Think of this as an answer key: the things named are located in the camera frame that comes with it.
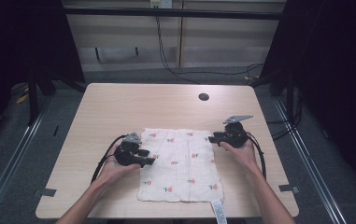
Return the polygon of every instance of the white cloth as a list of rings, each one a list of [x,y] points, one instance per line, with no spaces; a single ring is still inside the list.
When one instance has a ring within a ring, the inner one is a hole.
[[[212,202],[222,200],[209,131],[144,129],[141,148],[155,158],[140,170],[139,201]]]

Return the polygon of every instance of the white tag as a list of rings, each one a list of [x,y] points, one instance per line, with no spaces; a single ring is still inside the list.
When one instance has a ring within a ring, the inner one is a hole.
[[[216,219],[218,220],[218,224],[227,224],[227,218],[224,214],[223,204],[221,200],[217,200],[212,202],[213,211],[215,212]]]

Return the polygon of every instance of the wooden table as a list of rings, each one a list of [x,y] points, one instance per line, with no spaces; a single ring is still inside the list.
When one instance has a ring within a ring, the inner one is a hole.
[[[207,101],[200,93],[209,95]],[[90,185],[93,171],[110,143],[122,134],[141,133],[143,128],[223,131],[232,115],[253,115],[242,121],[245,130],[259,141],[264,152],[267,180],[292,216],[298,207],[265,123],[253,88],[217,85],[91,84],[85,92],[47,189],[36,209],[40,218],[60,217]],[[259,217],[260,211],[246,172],[231,154],[214,146],[224,189],[227,217]],[[152,203],[136,199],[139,171],[124,176],[94,207],[89,217],[191,218],[214,217],[210,203]]]

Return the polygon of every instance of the human arm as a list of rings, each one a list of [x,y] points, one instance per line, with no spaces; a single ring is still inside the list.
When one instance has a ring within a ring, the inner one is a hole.
[[[110,150],[109,155],[114,153],[117,146],[118,144]],[[85,218],[90,214],[103,193],[105,193],[111,185],[113,185],[121,176],[139,168],[139,164],[121,166],[117,163],[114,156],[108,157],[99,176],[56,223],[65,224],[84,222]]]
[[[248,140],[243,147],[234,148],[228,143],[221,142],[221,146],[232,153],[238,163],[248,171],[254,186],[263,222],[267,224],[295,223],[291,214],[289,214],[286,207],[264,179],[262,171],[256,163],[253,143]]]

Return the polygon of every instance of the cable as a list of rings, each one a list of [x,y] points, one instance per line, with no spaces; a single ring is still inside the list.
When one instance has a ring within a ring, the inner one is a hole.
[[[248,71],[248,76],[247,76],[248,80],[247,83],[245,83],[245,86],[248,86],[249,82],[250,82],[250,73]]]
[[[248,139],[250,140],[250,142],[252,142],[253,145],[256,146],[257,152],[259,153],[260,162],[261,162],[261,164],[262,164],[263,176],[264,176],[264,179],[267,179],[267,174],[266,174],[266,171],[265,171],[264,153],[263,153],[262,150],[260,149],[259,142],[257,141],[257,139],[256,139],[251,133],[247,133],[247,137],[248,137]]]
[[[107,159],[107,157],[108,157],[108,155],[107,155],[108,152],[113,148],[114,144],[116,144],[117,141],[119,141],[120,139],[122,139],[122,138],[124,138],[124,137],[126,137],[126,136],[127,136],[127,135],[122,135],[122,136],[116,138],[116,140],[114,140],[114,141],[111,143],[110,147],[108,147],[108,149],[107,149],[105,155],[104,155],[104,156],[102,157],[102,159],[99,161],[98,166],[96,167],[95,172],[93,173],[93,179],[91,180],[91,183],[98,177],[99,171],[101,170],[103,164],[105,163],[105,161],[106,161],[106,159]]]
[[[311,37],[311,36],[313,35],[313,33],[314,33],[314,29],[315,29],[315,27],[316,27],[316,24],[317,24],[319,18],[320,18],[320,13],[321,13],[321,11],[322,11],[324,5],[325,5],[325,2],[326,2],[326,0],[323,0],[323,1],[322,1],[321,5],[320,5],[320,10],[318,11],[318,14],[317,14],[317,17],[316,17],[315,21],[312,23],[311,29],[310,29],[310,31],[309,31],[309,35],[308,35],[307,38],[306,38],[306,43],[305,43],[305,45],[304,45],[303,51],[301,52],[300,58],[298,59],[298,63],[300,63],[301,60],[303,60],[303,58],[304,58],[304,54],[305,54],[305,52],[306,52],[306,48],[308,47],[309,39],[310,39],[310,37]],[[278,140],[279,138],[281,138],[281,137],[284,136],[285,134],[290,133],[290,132],[292,132],[294,129],[296,129],[296,127],[297,127],[298,124],[300,123],[300,120],[301,120],[301,117],[302,117],[302,108],[301,108],[301,107],[302,107],[302,106],[301,106],[302,100],[303,100],[303,95],[302,95],[301,92],[299,92],[299,103],[298,103],[298,104],[300,105],[300,114],[299,114],[299,116],[298,116],[298,120],[297,120],[297,121],[295,121],[295,120],[293,121],[294,124],[293,124],[293,126],[292,126],[288,131],[286,131],[285,133],[283,133],[282,135],[280,135],[280,136],[278,136],[278,137],[273,138],[274,141]]]
[[[294,131],[297,128],[297,126],[299,125],[299,123],[301,121],[301,117],[302,117],[302,113],[303,113],[302,104],[303,104],[303,94],[299,91],[299,93],[298,93],[298,102],[297,102],[297,105],[296,105],[296,115],[294,116],[294,118],[296,120],[292,121],[293,122],[293,126],[290,129],[283,130],[281,132],[272,134],[274,141],[277,141],[279,138],[285,136],[288,133],[291,133],[292,131]]]
[[[165,53],[164,53],[164,44],[163,44],[163,39],[162,39],[162,35],[161,35],[160,18],[156,17],[156,21],[157,21],[157,33],[158,33],[159,51],[160,51],[161,62],[163,63],[164,68],[167,71],[169,71],[172,75],[177,77],[177,78],[181,78],[181,79],[184,79],[186,81],[190,81],[190,82],[195,83],[195,84],[200,84],[200,83],[198,83],[196,81],[187,79],[185,77],[180,77],[179,75],[204,74],[204,73],[207,73],[207,74],[216,74],[216,75],[235,76],[235,75],[241,75],[241,74],[249,73],[249,71],[257,68],[258,66],[263,65],[263,63],[253,63],[253,64],[250,64],[245,71],[236,72],[236,73],[222,73],[222,72],[209,72],[209,71],[201,71],[201,72],[176,72],[176,71],[172,71],[172,69],[168,65],[168,62],[167,62],[167,59],[166,59],[166,56],[165,56]]]

